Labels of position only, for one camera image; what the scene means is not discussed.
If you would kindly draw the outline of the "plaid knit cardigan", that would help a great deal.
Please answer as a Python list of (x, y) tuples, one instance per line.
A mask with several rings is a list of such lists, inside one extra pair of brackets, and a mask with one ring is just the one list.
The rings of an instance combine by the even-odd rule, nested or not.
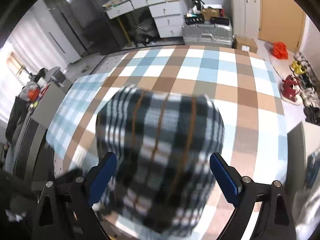
[(157, 236), (189, 237), (215, 184), (210, 156), (223, 148), (213, 100), (128, 85), (100, 110), (95, 129), (99, 157), (117, 158), (106, 207)]

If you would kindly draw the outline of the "grey storage box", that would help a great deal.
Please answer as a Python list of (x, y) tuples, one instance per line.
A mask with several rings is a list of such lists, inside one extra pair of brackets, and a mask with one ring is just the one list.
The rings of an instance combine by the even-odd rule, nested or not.
[(301, 121), (287, 134), (288, 159), (285, 191), (290, 204), (302, 190), (308, 156), (319, 149), (319, 126)]

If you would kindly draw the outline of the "light blue checked blanket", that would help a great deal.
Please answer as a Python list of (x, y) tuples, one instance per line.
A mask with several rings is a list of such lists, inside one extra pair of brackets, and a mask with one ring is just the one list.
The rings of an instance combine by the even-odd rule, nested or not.
[(80, 77), (73, 83), (49, 126), (46, 141), (64, 157), (72, 136), (108, 73)]

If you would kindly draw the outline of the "red shoes on floor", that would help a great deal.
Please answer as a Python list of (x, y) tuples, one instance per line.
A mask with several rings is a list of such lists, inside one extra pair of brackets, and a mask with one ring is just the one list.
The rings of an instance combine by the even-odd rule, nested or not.
[(286, 79), (282, 80), (280, 97), (293, 105), (301, 105), (303, 103), (300, 96), (300, 82), (293, 75), (288, 75)]

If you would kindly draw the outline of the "brown blue checked bedsheet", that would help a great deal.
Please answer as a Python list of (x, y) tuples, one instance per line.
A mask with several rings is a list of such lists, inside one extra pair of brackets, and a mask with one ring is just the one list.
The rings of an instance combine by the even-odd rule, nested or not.
[(157, 92), (206, 94), (225, 124), (222, 156), (257, 183), (284, 181), (287, 130), (273, 67), (255, 53), (205, 46), (142, 48), (104, 62), (94, 74), (108, 73), (78, 124), (64, 157), (55, 153), (55, 174), (98, 162), (94, 128), (99, 109), (122, 86)]

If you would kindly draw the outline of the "yellow toy on floor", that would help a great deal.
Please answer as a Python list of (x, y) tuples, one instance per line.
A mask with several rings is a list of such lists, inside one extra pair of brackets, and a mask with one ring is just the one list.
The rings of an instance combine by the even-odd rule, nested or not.
[(293, 61), (293, 63), (290, 66), (291, 71), (295, 75), (303, 75), (307, 73), (307, 67), (302, 65), (300, 61)]

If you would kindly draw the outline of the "orange bag on floor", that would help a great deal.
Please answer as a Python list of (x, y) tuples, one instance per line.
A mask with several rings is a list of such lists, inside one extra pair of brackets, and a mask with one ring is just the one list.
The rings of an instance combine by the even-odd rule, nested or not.
[(287, 60), (288, 52), (286, 49), (286, 45), (283, 42), (274, 42), (272, 55), (279, 60)]

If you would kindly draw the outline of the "cardboard box on floor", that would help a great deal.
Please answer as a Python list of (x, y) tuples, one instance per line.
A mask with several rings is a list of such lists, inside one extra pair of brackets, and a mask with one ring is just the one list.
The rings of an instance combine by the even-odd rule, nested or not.
[(258, 46), (254, 39), (236, 36), (234, 39), (234, 47), (238, 50), (243, 50), (247, 52), (257, 53)]

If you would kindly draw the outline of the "silver aluminium suitcase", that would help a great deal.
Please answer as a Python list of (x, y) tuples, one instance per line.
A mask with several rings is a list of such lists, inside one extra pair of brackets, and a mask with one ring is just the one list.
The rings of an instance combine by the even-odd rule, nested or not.
[(231, 25), (223, 24), (192, 24), (182, 26), (185, 44), (231, 48), (233, 31)]

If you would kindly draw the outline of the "wooden door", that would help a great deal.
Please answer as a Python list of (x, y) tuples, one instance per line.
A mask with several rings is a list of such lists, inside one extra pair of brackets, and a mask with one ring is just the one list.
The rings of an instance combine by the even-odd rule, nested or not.
[(294, 0), (260, 0), (260, 6), (259, 39), (282, 42), (295, 53), (304, 33), (305, 12)]

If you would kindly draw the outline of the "dark grey refrigerator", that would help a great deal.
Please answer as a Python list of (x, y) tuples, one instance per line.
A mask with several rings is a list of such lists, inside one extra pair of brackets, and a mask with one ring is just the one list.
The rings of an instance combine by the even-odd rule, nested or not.
[(116, 19), (109, 19), (103, 4), (110, 0), (56, 0), (72, 31), (89, 54), (120, 51), (125, 37)]

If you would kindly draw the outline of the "white hard-shell suitcase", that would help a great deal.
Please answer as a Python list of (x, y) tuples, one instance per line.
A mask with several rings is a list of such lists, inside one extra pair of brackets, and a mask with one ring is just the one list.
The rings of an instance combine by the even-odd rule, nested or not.
[(260, 0), (231, 0), (233, 36), (257, 39)]

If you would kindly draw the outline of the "white drawer desk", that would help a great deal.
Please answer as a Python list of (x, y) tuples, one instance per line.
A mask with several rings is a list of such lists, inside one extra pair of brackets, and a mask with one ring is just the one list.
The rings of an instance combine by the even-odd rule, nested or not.
[(149, 9), (161, 38), (182, 36), (184, 15), (188, 11), (186, 0), (126, 0), (105, 12), (113, 19), (142, 8)]

